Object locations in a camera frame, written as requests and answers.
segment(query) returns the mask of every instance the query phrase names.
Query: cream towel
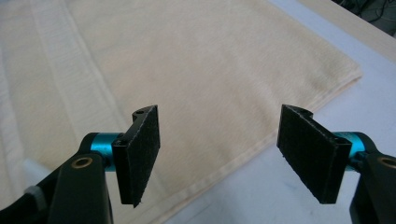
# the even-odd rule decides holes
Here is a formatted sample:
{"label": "cream towel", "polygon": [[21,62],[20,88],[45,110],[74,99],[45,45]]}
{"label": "cream towel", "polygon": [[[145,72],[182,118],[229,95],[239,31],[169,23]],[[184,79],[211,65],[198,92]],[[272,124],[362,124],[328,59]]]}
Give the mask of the cream towel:
{"label": "cream towel", "polygon": [[107,175],[116,223],[166,220],[275,142],[281,104],[315,111],[361,76],[256,0],[3,1],[0,56],[2,207],[21,195],[24,158],[54,169],[86,133],[125,132],[159,106],[143,203],[120,205]]}

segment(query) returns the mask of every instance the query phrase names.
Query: table surface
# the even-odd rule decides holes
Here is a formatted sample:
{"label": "table surface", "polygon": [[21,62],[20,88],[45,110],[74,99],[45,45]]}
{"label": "table surface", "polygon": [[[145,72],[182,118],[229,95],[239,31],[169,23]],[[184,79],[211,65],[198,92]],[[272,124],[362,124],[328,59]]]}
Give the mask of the table surface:
{"label": "table surface", "polygon": [[[314,119],[332,132],[366,133],[381,152],[396,156],[392,144],[396,137],[396,62],[392,60],[396,51],[384,53],[382,47],[347,33],[345,27],[324,19],[306,4],[271,2],[361,66],[363,78],[320,109]],[[351,20],[360,25],[355,18]],[[389,49],[396,47],[396,41],[389,43]],[[319,204],[273,145],[166,223],[351,223],[349,205],[358,179],[359,174],[346,172],[337,204]]]}

